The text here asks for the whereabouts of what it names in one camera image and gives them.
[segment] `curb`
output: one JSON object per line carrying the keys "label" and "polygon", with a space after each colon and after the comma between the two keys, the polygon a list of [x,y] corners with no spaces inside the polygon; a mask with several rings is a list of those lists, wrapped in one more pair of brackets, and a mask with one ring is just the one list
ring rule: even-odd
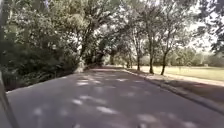
{"label": "curb", "polygon": [[209,99],[206,99],[206,98],[203,98],[199,95],[196,95],[194,93],[191,93],[189,91],[186,91],[186,90],[183,90],[183,89],[180,89],[180,88],[176,88],[176,87],[173,87],[171,85],[168,85],[168,84],[164,84],[164,83],[161,83],[161,82],[157,82],[157,81],[153,81],[153,80],[150,80],[149,78],[146,78],[146,76],[144,75],[140,75],[140,74],[136,74],[136,73],[133,73],[133,72],[130,72],[130,71],[127,71],[126,69],[123,70],[124,72],[126,73],[129,73],[129,74],[132,74],[132,75],[135,75],[135,76],[138,76],[138,77],[141,77],[143,78],[144,80],[152,83],[152,84],[155,84],[163,89],[166,89],[172,93],[175,93],[176,95],[179,95],[181,97],[184,97],[188,100],[191,100],[197,104],[200,104],[206,108],[209,108],[213,111],[216,111],[222,115],[224,115],[224,107],[222,107],[221,105],[215,103],[214,101],[212,100],[209,100]]}

